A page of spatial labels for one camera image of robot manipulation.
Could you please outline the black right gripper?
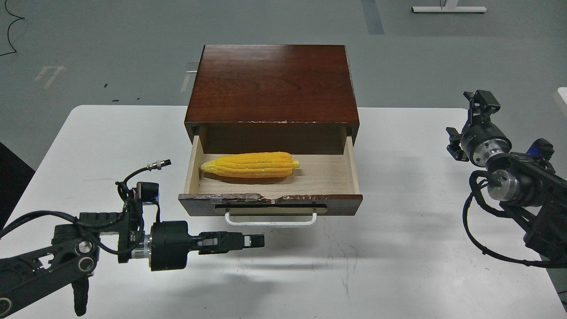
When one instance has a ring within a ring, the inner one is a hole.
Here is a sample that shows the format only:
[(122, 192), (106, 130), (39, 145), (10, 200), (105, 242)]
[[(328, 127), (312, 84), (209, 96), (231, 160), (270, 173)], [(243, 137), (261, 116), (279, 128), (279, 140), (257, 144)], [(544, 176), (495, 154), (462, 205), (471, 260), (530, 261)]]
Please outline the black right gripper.
[(512, 142), (490, 121), (490, 116), (500, 111), (501, 105), (491, 91), (478, 89), (464, 92), (469, 101), (468, 119), (462, 134), (453, 127), (446, 127), (449, 144), (446, 149), (456, 161), (472, 162), (486, 167), (488, 160), (500, 153), (509, 153)]

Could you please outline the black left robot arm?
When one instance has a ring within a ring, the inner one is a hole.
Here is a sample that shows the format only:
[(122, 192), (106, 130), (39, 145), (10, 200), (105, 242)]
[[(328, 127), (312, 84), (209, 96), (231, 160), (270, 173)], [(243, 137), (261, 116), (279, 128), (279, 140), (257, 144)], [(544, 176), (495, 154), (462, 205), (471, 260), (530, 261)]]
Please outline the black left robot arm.
[(95, 270), (99, 252), (117, 257), (119, 263), (147, 258), (152, 271), (181, 270), (189, 252), (201, 255), (228, 253), (246, 248), (264, 247), (262, 234), (238, 232), (202, 232), (192, 236), (185, 221), (160, 220), (160, 211), (150, 233), (144, 232), (143, 205), (159, 204), (157, 183), (140, 182), (128, 187), (133, 176), (162, 169), (170, 160), (157, 161), (132, 172), (116, 182), (123, 202), (120, 212), (83, 212), (79, 217), (59, 211), (39, 210), (24, 214), (5, 226), (1, 236), (34, 219), (55, 216), (66, 221), (54, 229), (51, 245), (11, 258), (1, 259), (1, 317), (71, 285), (76, 315), (86, 313), (89, 277)]

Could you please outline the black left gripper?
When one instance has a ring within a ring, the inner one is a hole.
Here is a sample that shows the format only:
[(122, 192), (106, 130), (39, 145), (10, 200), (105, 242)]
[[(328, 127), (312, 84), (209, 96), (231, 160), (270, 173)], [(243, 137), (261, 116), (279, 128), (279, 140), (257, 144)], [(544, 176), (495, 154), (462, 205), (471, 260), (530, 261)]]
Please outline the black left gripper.
[[(263, 234), (244, 235), (239, 232), (203, 232), (197, 247), (200, 255), (225, 254), (235, 250), (263, 248)], [(188, 233), (186, 221), (154, 222), (135, 248), (136, 259), (148, 259), (152, 271), (182, 270), (188, 253), (196, 248), (196, 240)]]

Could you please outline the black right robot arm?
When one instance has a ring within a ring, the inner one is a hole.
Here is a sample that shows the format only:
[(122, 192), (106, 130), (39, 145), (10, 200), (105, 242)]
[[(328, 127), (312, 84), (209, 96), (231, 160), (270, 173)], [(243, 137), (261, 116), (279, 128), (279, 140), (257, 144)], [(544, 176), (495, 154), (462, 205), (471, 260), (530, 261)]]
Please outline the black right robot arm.
[[(463, 95), (469, 103), (468, 118), (461, 131), (446, 129), (446, 149), (454, 160), (478, 167), (470, 174), (470, 194), (462, 208), (468, 238), (482, 254), (504, 262), (565, 268), (567, 184), (551, 165), (553, 145), (546, 139), (537, 139), (525, 153), (512, 152), (512, 142), (490, 119), (501, 107), (494, 95), (483, 89)], [(525, 232), (526, 247), (545, 260), (510, 258), (480, 244), (468, 224), (473, 201), (493, 216), (515, 221)]]

